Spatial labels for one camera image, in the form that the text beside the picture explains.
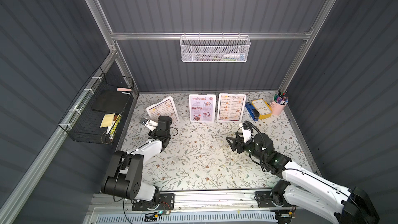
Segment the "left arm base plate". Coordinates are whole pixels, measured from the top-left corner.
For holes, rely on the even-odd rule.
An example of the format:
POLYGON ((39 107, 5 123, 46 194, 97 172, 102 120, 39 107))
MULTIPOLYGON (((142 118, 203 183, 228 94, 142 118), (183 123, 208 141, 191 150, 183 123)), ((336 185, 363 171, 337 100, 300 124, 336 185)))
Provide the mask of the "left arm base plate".
POLYGON ((171 211, 174 209, 175 194, 155 193, 150 201, 133 200, 132 211, 171 211))

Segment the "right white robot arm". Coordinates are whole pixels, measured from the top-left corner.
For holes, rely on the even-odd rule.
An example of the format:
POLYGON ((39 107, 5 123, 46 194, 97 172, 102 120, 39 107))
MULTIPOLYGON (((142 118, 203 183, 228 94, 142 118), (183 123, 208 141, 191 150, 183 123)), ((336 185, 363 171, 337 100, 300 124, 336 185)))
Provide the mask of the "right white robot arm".
POLYGON ((277 152, 269 136, 251 122, 241 123, 235 136, 226 141, 232 151, 246 152, 263 172, 280 178, 271 190, 276 207, 298 206, 333 224, 379 223, 379 214, 364 190, 338 185, 298 165, 277 152))

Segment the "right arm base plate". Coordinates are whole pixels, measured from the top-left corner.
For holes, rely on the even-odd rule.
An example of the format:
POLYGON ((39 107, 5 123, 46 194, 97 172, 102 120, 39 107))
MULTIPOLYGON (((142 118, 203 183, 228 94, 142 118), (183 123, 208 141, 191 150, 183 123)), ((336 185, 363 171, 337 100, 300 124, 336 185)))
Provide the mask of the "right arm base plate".
POLYGON ((258 207, 293 207, 296 208, 295 205, 292 205, 287 202, 284 196, 284 192, 278 192, 273 190, 259 190, 255 192, 255 200, 257 202, 258 207))

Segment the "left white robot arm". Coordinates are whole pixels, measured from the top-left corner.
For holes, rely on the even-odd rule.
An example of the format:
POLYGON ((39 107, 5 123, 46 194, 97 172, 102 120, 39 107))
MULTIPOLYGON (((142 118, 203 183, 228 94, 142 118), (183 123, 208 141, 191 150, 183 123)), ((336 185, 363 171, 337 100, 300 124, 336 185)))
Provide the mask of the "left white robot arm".
POLYGON ((158 121, 142 118, 140 124, 149 129, 148 141, 139 148, 129 151, 116 151, 110 160, 101 192, 121 199, 135 200, 153 207, 160 202, 157 186, 143 182, 144 164, 163 152, 172 135, 172 118, 159 116, 158 121))

